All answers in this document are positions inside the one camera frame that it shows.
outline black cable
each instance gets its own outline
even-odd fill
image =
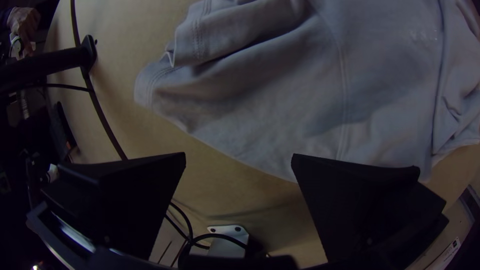
[[[187,239],[187,241],[188,241],[189,244],[192,244],[193,239],[194,239],[194,229],[192,228],[192,224],[190,223],[189,218],[182,211],[182,209],[180,209],[180,207],[176,206],[173,202],[170,202],[170,206],[173,207],[182,216],[182,218],[185,220],[186,226],[188,228],[188,239]]]
[[[75,46],[78,47],[80,46],[80,35],[79,35],[79,28],[77,25],[77,14],[75,12],[75,0],[70,0],[70,15],[71,15],[71,28],[73,30],[73,40],[75,41]],[[88,72],[85,71],[84,68],[81,69],[81,75],[83,76],[83,80],[85,81],[86,88],[88,89],[88,93],[90,94],[90,99],[91,103],[93,104],[93,107],[95,108],[96,114],[98,118],[100,119],[101,125],[103,126],[103,129],[106,132],[106,135],[110,139],[111,144],[115,148],[117,154],[120,156],[120,159],[123,161],[129,160],[127,155],[125,155],[124,150],[119,144],[119,141],[115,137],[114,132],[110,128],[109,122],[107,121],[107,118],[105,117],[104,111],[102,110],[102,107],[100,106],[99,99],[97,98],[97,95],[95,94],[94,90],[94,85],[92,83],[92,80],[90,79],[90,75]]]
[[[177,224],[175,224],[175,222],[168,216],[168,215],[165,215],[165,219],[170,222],[170,224],[175,228],[175,230],[185,239],[185,240],[189,240],[189,237],[182,231],[182,229],[180,229]],[[197,248],[200,248],[200,249],[204,249],[204,250],[208,250],[210,249],[209,246],[207,245],[203,245],[203,244],[200,244],[200,243],[193,243],[193,245]]]
[[[169,250],[169,247],[170,247],[171,244],[172,244],[172,241],[170,241],[170,243],[168,243],[168,245],[166,246],[166,248],[165,248],[165,250],[163,251],[163,253],[161,254],[160,258],[159,258],[158,261],[156,262],[157,264],[159,264],[160,261],[164,258],[165,253],[167,253],[167,250]]]
[[[220,239],[225,239],[225,240],[228,240],[234,244],[236,244],[237,246],[243,248],[243,249],[247,249],[247,245],[238,241],[237,239],[231,237],[231,236],[228,236],[228,235],[225,235],[225,234],[219,234],[219,233],[206,233],[206,234],[202,234],[200,236],[197,236],[193,239],[193,243],[197,243],[198,241],[201,241],[201,240],[204,240],[204,239],[207,239],[207,238],[220,238]]]
[[[61,83],[35,83],[30,85],[22,86],[23,89],[28,88],[65,88],[65,89],[72,89],[72,90],[79,90],[84,92],[90,92],[88,88],[75,86],[75,85],[68,85],[68,84],[61,84]]]

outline tan table surface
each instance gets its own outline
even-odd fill
[[[98,59],[90,77],[105,116],[130,159],[186,153],[187,167],[174,199],[190,217],[196,235],[206,233],[208,225],[239,223],[272,255],[290,254],[300,267],[325,263],[322,244],[296,183],[223,155],[133,100],[138,72],[163,55],[176,26],[195,1],[76,1],[80,39],[89,34],[98,40]],[[61,0],[45,47],[56,51],[73,46],[70,1]],[[51,75],[48,80],[85,86],[78,68]],[[62,102],[79,146],[75,162],[120,159],[87,93],[51,89],[49,96],[53,102]],[[427,186],[447,200],[447,208],[479,173],[478,157],[480,146],[464,147],[434,168]]]

